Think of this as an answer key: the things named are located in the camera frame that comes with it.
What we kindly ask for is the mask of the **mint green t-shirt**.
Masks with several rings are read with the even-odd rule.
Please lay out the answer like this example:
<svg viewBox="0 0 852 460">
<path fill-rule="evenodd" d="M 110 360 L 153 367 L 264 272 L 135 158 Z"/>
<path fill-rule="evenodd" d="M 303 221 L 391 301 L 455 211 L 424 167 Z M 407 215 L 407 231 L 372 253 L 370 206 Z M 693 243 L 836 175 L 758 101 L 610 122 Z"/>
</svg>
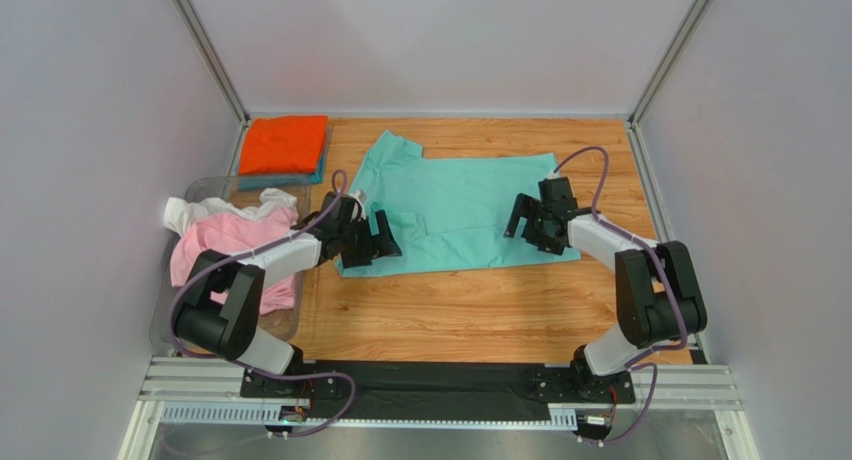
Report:
<svg viewBox="0 0 852 460">
<path fill-rule="evenodd" d="M 552 154 L 426 159 L 421 144 L 386 131 L 351 188 L 366 194 L 368 213 L 385 211 L 402 254 L 335 267 L 343 278 L 376 278 L 577 261 L 573 248 L 555 255 L 504 235 L 516 196 L 537 194 L 555 166 Z"/>
</svg>

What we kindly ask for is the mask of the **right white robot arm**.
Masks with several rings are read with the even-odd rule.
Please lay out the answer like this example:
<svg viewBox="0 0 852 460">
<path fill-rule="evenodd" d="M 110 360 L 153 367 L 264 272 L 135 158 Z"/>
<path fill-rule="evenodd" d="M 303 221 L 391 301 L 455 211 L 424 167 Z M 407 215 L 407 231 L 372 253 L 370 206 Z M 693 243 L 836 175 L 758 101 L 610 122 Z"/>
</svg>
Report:
<svg viewBox="0 0 852 460">
<path fill-rule="evenodd" d="M 686 346 L 703 331 L 708 315 L 687 246 L 635 235 L 595 207 L 580 207 L 565 177 L 539 182 L 539 195 L 516 196 L 504 230 L 538 251 L 574 248 L 615 275 L 616 320 L 597 340 L 578 347 L 553 379 L 539 382 L 547 400 L 630 400 L 631 368 L 652 353 Z"/>
</svg>

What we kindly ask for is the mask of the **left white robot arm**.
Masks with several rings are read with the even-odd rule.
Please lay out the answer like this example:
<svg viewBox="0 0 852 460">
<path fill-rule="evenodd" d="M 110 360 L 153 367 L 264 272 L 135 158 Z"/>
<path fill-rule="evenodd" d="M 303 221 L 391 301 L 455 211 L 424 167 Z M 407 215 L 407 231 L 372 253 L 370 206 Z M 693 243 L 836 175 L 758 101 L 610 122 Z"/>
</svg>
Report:
<svg viewBox="0 0 852 460">
<path fill-rule="evenodd" d="M 244 368 L 285 375 L 297 349 L 259 327 L 263 291 L 331 260 L 353 268 L 401 254 L 385 210 L 367 205 L 362 191 L 331 192 L 321 211 L 270 242 L 235 254 L 202 252 L 170 308 L 172 343 L 178 350 L 190 343 Z"/>
</svg>

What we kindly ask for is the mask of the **folded teal t-shirt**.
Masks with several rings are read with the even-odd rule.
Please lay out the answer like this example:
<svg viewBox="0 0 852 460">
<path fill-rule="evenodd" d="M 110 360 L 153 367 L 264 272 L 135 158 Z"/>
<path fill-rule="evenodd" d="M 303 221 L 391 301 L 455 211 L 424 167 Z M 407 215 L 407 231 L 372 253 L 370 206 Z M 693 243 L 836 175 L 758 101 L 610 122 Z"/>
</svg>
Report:
<svg viewBox="0 0 852 460">
<path fill-rule="evenodd" d="M 324 145 L 315 170 L 311 173 L 275 173 L 264 175 L 240 175 L 237 180 L 239 192 L 280 188 L 290 185 L 316 185 L 324 181 L 327 155 L 330 146 L 332 128 L 328 127 L 324 135 Z"/>
</svg>

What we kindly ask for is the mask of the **folded orange t-shirt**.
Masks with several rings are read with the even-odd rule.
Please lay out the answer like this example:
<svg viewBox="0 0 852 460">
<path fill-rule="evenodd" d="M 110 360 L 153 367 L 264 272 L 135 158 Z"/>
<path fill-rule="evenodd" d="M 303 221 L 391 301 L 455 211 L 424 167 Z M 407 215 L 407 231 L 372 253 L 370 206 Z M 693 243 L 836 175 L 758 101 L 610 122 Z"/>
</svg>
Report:
<svg viewBox="0 0 852 460">
<path fill-rule="evenodd" d="M 256 119 L 243 141 L 239 175 L 311 174 L 325 149 L 327 116 Z"/>
</svg>

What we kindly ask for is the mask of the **black base mat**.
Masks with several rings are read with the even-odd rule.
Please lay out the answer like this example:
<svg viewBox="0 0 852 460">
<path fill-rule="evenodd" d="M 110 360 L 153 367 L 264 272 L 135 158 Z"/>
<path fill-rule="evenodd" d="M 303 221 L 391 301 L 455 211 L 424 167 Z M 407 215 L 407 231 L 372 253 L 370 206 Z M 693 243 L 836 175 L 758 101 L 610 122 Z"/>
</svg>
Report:
<svg viewBox="0 0 852 460">
<path fill-rule="evenodd" d="M 576 390 L 566 369 L 543 364 L 317 361 L 306 373 L 342 372 L 358 420 L 537 421 L 549 403 L 609 403 L 608 388 Z"/>
</svg>

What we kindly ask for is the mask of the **pink t-shirt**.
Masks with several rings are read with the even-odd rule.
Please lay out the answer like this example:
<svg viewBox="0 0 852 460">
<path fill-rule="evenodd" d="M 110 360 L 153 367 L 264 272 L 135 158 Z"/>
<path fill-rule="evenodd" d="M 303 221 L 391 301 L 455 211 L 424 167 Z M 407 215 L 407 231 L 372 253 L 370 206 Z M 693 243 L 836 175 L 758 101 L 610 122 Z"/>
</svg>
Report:
<svg viewBox="0 0 852 460">
<path fill-rule="evenodd" d="M 184 285 L 199 255 L 207 250 L 236 254 L 277 240 L 289 233 L 299 219 L 296 210 L 274 207 L 264 219 L 249 220 L 235 213 L 220 213 L 193 222 L 179 235 L 170 259 L 173 288 Z"/>
</svg>

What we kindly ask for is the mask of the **white t-shirt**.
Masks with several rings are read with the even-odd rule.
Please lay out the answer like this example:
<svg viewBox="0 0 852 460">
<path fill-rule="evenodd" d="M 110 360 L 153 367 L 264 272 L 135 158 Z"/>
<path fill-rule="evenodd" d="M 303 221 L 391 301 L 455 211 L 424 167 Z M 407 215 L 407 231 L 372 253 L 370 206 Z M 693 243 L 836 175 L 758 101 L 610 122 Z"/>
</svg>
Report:
<svg viewBox="0 0 852 460">
<path fill-rule="evenodd" d="M 231 214 L 248 221 L 260 222 L 274 214 L 285 212 L 286 217 L 293 221 L 299 215 L 296 207 L 298 200 L 292 194 L 277 188 L 266 188 L 260 195 L 259 206 L 239 208 L 221 198 L 206 198 L 198 203 L 170 197 L 165 205 L 162 225 L 165 229 L 184 236 L 189 227 L 203 219 L 220 214 Z"/>
</svg>

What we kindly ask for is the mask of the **aluminium frame rail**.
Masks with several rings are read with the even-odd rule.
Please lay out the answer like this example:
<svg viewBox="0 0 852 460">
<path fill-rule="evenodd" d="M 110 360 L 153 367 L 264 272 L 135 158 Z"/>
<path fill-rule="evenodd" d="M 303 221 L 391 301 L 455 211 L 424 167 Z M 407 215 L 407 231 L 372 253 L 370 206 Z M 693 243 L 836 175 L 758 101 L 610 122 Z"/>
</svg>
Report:
<svg viewBox="0 0 852 460">
<path fill-rule="evenodd" d="M 277 380 L 218 360 L 152 359 L 119 455 L 145 459 L 159 426 L 254 426 L 260 437 L 312 427 L 544 430 L 597 444 L 634 438 L 632 415 L 709 412 L 730 459 L 758 452 L 729 368 L 635 367 L 594 378 L 522 363 L 309 361 Z"/>
</svg>

